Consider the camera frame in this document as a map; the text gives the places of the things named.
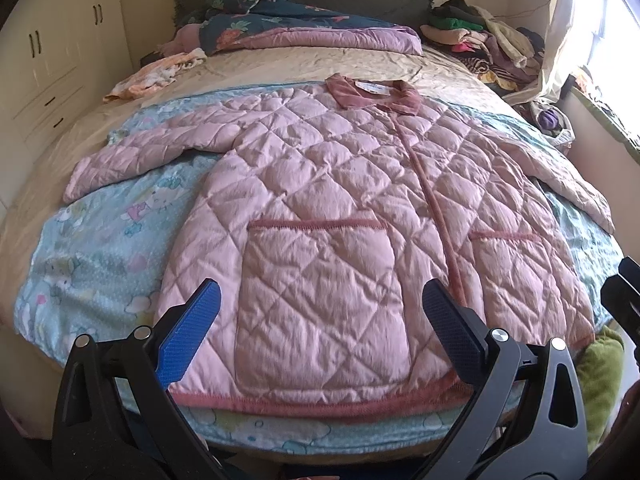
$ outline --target cabinet door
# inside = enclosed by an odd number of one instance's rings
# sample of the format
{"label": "cabinet door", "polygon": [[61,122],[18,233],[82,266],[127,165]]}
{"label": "cabinet door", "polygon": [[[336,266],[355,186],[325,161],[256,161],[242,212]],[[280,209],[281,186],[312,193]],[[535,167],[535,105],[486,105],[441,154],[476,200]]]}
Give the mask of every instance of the cabinet door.
{"label": "cabinet door", "polygon": [[20,0],[0,29],[0,102],[15,117],[39,92],[32,0]]}
{"label": "cabinet door", "polygon": [[111,75],[111,87],[133,72],[129,47],[124,32],[120,0],[97,0],[100,40],[107,69]]}
{"label": "cabinet door", "polygon": [[99,102],[113,85],[102,51],[97,0],[74,0],[72,30],[86,92]]}
{"label": "cabinet door", "polygon": [[78,64],[72,40],[73,0],[35,0],[33,27],[36,36],[38,76],[48,86]]}

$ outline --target pile of clothes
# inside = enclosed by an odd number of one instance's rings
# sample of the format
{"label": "pile of clothes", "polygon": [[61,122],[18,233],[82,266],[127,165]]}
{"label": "pile of clothes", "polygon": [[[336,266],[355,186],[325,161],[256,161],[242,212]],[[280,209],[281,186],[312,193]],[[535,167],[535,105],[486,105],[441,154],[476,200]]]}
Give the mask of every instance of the pile of clothes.
{"label": "pile of clothes", "polygon": [[540,73],[545,41],[539,34],[516,30],[465,0],[436,7],[420,30],[429,44],[461,61],[500,96],[522,90]]}

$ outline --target jacket pocket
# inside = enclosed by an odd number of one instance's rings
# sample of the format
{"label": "jacket pocket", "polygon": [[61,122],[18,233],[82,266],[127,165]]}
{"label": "jacket pocket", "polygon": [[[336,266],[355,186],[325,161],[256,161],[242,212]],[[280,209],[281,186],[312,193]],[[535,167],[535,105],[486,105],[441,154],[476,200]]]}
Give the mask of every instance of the jacket pocket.
{"label": "jacket pocket", "polygon": [[236,380],[280,397],[405,380],[410,359],[394,252],[366,219],[258,220],[242,260]]}
{"label": "jacket pocket", "polygon": [[495,231],[474,231],[469,239],[487,326],[529,344],[564,336],[566,317],[544,240]]}

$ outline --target pink quilted jacket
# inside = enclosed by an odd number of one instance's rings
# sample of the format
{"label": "pink quilted jacket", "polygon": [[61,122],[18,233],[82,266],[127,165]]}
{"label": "pink quilted jacket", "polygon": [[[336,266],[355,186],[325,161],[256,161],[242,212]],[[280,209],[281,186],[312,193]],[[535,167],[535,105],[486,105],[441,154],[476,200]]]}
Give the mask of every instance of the pink quilted jacket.
{"label": "pink quilted jacket", "polygon": [[612,232],[569,162],[505,137],[408,84],[389,95],[334,75],[176,117],[83,159],[72,202],[195,148],[226,153],[170,255],[156,316],[204,278],[222,309],[177,402],[287,416],[371,416],[459,405],[421,306],[439,278],[489,327],[572,348],[591,306],[534,176]]}

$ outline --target curtain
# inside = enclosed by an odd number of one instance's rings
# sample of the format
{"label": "curtain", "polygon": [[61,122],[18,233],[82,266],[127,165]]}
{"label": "curtain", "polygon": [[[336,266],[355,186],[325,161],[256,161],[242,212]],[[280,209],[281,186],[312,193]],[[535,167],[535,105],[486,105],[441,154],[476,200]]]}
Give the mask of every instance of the curtain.
{"label": "curtain", "polygon": [[575,15],[574,0],[551,0],[550,22],[546,28],[545,59],[538,80],[520,92],[503,99],[510,105],[533,100],[555,103],[560,98],[562,85],[575,68],[578,38],[572,34]]}

